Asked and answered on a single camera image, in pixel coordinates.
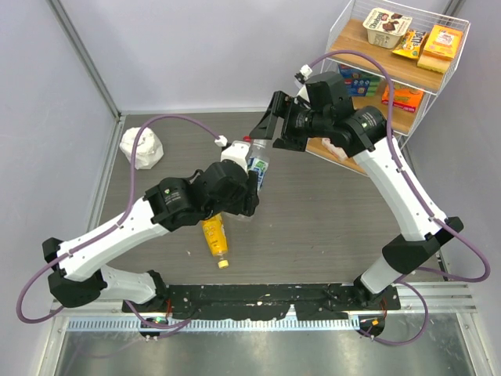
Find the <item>yellow bottle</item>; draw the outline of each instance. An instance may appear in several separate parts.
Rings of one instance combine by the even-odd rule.
[[[205,240],[211,249],[211,254],[218,257],[219,269],[224,269],[229,266],[229,262],[225,255],[228,253],[228,243],[226,242],[225,227],[222,224],[221,214],[217,214],[207,221],[202,221]]]

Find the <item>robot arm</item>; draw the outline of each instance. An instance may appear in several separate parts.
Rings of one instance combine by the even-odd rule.
[[[132,206],[122,224],[122,215],[73,240],[48,239],[43,244],[46,262],[66,254],[79,244],[104,231],[117,228],[53,266],[49,276],[51,293],[63,306],[72,308],[97,298],[131,300],[146,308],[164,302],[165,283],[160,274],[136,274],[106,264],[137,245],[175,231],[194,226],[219,212],[253,215],[259,203],[258,177],[247,173],[246,156],[250,145],[234,142],[222,151],[221,161],[188,179],[166,178],[146,191]]]
[[[307,81],[302,79],[302,74],[296,77],[305,84],[297,97],[275,92],[265,116],[250,137],[272,139],[277,119],[283,118],[280,138],[273,147],[305,151],[309,137],[327,137],[366,171],[397,219],[401,233],[355,280],[357,299],[362,304],[372,302],[402,274],[411,273],[452,239],[452,235],[423,210],[402,170],[407,171],[417,191],[434,208],[435,218],[457,232],[463,229],[463,224],[457,217],[447,218],[437,208],[401,154],[398,157],[402,168],[396,168],[388,146],[386,119],[376,107],[355,110],[340,74],[325,72]],[[391,141],[398,150],[393,136]]]

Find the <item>bottle label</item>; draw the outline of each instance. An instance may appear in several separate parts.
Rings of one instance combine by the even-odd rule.
[[[258,192],[263,187],[263,180],[269,163],[259,158],[252,157],[247,164],[249,171],[256,171],[258,174]]]

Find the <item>clear water bottle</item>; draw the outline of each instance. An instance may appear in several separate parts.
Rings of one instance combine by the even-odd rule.
[[[251,140],[250,137],[246,136],[243,141],[252,142],[250,149],[250,157],[247,162],[247,170],[255,171],[258,174],[258,192],[263,187],[263,182],[265,180],[266,172],[269,166],[269,157],[266,155],[266,143],[265,139],[255,139]]]

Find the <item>yellow bottle cap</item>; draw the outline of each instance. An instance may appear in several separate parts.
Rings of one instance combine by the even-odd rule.
[[[219,269],[226,269],[229,266],[228,260],[221,260],[218,262]]]

